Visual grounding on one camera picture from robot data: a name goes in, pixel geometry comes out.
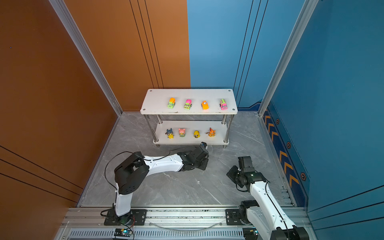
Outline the orange dragon toy figure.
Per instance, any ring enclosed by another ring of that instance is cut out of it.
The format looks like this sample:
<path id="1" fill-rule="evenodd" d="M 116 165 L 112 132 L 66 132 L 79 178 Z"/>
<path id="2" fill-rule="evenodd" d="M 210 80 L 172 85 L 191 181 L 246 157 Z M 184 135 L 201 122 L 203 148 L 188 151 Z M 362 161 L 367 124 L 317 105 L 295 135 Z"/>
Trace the orange dragon toy figure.
<path id="1" fill-rule="evenodd" d="M 214 137 L 216 135 L 216 131 L 212 128 L 209 129 L 209 131 L 206 133 L 209 137 Z"/>

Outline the pink green toy figure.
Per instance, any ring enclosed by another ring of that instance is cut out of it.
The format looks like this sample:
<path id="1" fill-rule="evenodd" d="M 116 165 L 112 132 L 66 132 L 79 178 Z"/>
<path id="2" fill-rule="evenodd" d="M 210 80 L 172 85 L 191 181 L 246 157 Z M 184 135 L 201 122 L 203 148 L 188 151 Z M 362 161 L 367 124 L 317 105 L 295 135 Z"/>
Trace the pink green toy figure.
<path id="1" fill-rule="evenodd" d="M 186 129 L 180 129 L 179 128 L 179 136 L 180 137 L 185 137 L 185 135 L 186 135 Z"/>

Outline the yellow pikachu toy figure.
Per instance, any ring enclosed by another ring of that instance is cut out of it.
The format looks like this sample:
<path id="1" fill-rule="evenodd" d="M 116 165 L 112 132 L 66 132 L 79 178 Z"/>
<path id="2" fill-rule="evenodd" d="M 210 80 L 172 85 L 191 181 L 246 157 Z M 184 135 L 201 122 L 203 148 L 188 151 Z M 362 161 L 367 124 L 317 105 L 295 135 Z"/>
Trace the yellow pikachu toy figure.
<path id="1" fill-rule="evenodd" d="M 174 138 L 173 129 L 172 128 L 167 129 L 166 135 L 167 135 L 168 139 L 173 139 Z"/>

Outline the green orange toy car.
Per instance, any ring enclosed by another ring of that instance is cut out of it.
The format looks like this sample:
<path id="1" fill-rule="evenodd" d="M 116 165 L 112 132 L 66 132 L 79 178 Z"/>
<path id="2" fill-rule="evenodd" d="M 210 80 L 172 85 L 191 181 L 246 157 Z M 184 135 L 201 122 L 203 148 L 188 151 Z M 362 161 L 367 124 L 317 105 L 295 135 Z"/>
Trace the green orange toy car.
<path id="1" fill-rule="evenodd" d="M 175 98 L 170 98 L 167 107 L 169 109 L 173 109 L 175 107 L 175 104 L 176 104 L 176 99 Z"/>

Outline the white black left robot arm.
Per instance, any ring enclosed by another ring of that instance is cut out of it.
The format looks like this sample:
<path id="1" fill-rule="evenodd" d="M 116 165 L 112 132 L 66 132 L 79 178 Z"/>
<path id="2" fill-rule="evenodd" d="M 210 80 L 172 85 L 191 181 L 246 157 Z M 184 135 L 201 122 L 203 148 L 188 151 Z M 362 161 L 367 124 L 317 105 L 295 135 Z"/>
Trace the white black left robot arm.
<path id="1" fill-rule="evenodd" d="M 163 157 L 144 156 L 134 152 L 119 164 L 115 170 L 116 198 L 114 211 L 117 217 L 131 215 L 133 192 L 138 190 L 144 179 L 165 172 L 186 172 L 194 169 L 204 171 L 209 161 L 205 142 L 193 149 Z"/>

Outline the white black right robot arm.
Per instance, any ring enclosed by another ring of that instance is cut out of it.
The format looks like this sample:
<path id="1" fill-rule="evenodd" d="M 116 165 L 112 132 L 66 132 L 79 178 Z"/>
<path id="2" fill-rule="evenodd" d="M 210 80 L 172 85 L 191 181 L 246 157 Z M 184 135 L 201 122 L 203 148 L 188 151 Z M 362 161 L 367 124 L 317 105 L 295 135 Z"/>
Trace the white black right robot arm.
<path id="1" fill-rule="evenodd" d="M 255 170 L 250 156 L 239 157 L 238 166 L 227 173 L 238 190 L 245 187 L 253 200 L 242 201 L 239 209 L 226 210 L 227 225 L 252 225 L 245 235 L 263 240 L 309 240 L 310 235 L 298 227 L 284 212 L 273 196 L 269 181 Z"/>

